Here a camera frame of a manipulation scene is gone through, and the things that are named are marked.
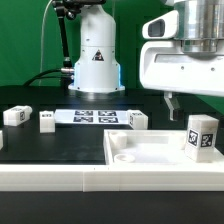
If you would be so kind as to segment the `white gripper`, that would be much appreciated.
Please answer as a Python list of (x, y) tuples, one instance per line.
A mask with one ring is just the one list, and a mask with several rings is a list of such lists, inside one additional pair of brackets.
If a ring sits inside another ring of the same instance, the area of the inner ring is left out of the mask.
[(144, 88), (168, 91), (169, 118), (177, 121), (182, 111), (173, 92), (224, 97), (224, 41), (205, 54), (183, 53), (180, 41), (148, 41), (141, 49), (139, 78)]

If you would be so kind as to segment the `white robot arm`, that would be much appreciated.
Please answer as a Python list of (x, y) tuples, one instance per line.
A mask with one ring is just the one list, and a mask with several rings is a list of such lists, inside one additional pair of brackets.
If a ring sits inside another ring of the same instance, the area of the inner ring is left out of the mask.
[[(174, 9), (142, 27), (139, 78), (161, 90), (170, 118), (181, 117), (175, 92), (224, 97), (224, 0), (163, 0)], [(100, 5), (81, 12), (81, 52), (69, 89), (88, 99), (122, 91), (115, 22)]]

